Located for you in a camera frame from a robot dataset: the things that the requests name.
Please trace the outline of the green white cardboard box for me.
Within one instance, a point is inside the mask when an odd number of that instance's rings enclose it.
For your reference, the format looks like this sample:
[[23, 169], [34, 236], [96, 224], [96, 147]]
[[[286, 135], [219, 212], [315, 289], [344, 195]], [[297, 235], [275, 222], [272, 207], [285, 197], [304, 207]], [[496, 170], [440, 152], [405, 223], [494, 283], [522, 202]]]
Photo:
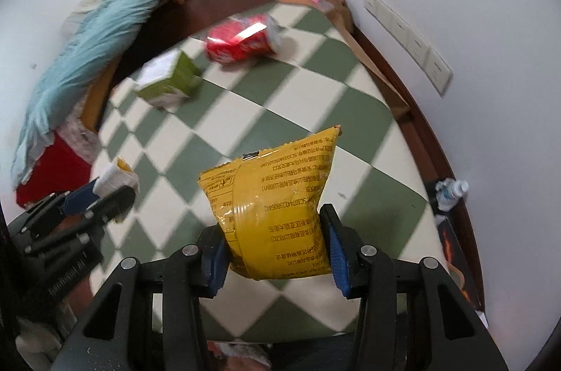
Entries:
[[182, 49], [172, 48], [143, 65], [133, 92], [151, 106], [167, 108], [189, 99], [201, 81], [193, 60]]

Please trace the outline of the yellow snack bag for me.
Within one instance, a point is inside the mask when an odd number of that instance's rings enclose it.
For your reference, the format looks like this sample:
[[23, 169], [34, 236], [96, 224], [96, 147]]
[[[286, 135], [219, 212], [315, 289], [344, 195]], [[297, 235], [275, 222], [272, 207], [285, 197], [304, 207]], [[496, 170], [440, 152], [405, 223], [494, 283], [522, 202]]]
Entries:
[[200, 174], [239, 275], [259, 281], [329, 273], [318, 202], [341, 133], [332, 126]]

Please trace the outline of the red Coke can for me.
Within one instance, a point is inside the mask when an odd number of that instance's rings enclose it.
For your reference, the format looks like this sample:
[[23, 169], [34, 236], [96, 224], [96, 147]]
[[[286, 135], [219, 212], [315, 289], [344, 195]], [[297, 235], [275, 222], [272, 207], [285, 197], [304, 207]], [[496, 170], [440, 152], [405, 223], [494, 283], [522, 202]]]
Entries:
[[227, 65], [275, 54], [282, 45], [280, 31], [268, 13], [230, 18], [208, 30], [206, 55], [213, 62]]

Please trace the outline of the red bed base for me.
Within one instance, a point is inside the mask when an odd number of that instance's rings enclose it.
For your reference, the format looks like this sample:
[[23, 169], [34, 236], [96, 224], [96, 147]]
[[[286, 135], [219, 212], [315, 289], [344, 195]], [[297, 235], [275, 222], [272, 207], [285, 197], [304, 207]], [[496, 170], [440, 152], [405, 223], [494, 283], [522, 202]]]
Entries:
[[87, 162], [57, 133], [54, 142], [35, 164], [31, 177], [15, 190], [16, 204], [21, 208], [35, 204], [52, 193], [77, 190], [89, 181], [91, 162]]

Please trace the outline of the clear plastic water bottle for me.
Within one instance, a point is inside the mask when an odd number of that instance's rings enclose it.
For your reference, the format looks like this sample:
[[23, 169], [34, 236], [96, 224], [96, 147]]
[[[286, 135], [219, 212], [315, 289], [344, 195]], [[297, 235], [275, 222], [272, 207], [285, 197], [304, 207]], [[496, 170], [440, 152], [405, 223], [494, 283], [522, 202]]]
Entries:
[[467, 195], [469, 183], [465, 180], [446, 178], [435, 184], [435, 199], [438, 210], [447, 213], [452, 210], [458, 202]]

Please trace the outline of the light blue duvet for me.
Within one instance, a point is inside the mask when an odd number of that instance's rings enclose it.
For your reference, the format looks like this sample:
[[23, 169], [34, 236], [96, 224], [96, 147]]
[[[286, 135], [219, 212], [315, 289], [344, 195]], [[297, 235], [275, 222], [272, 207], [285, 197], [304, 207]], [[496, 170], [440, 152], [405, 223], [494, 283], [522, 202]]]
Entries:
[[37, 160], [98, 79], [107, 64], [124, 53], [160, 0], [100, 0], [31, 92], [12, 159], [12, 187], [28, 181]]

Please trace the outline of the green checkered table cover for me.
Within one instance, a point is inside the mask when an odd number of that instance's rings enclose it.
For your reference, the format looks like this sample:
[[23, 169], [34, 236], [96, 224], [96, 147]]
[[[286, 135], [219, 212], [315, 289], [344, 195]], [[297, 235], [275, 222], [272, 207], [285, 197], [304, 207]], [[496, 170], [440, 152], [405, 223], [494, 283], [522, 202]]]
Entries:
[[318, 10], [265, 11], [282, 37], [274, 56], [223, 66], [206, 57], [195, 36], [182, 44], [203, 74], [192, 99], [159, 110], [136, 96], [134, 80], [112, 93], [92, 171], [123, 158], [141, 190], [128, 217], [107, 227], [103, 262], [89, 278], [93, 289], [126, 257], [152, 261], [194, 242], [216, 222], [201, 173], [256, 151], [263, 158], [249, 190], [259, 198], [273, 194], [265, 208], [283, 215], [257, 236], [259, 248], [309, 234], [309, 221], [294, 210], [318, 194], [386, 254], [411, 262], [442, 258], [418, 167], [367, 69]]

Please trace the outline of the white wall socket strip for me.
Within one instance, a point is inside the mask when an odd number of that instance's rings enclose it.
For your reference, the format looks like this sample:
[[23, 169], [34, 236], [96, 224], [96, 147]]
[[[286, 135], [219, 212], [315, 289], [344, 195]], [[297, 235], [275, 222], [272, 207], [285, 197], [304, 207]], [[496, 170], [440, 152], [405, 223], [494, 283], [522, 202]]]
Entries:
[[363, 0], [363, 6], [407, 51], [409, 56], [423, 70], [439, 95], [444, 96], [454, 74], [440, 53], [385, 2]]

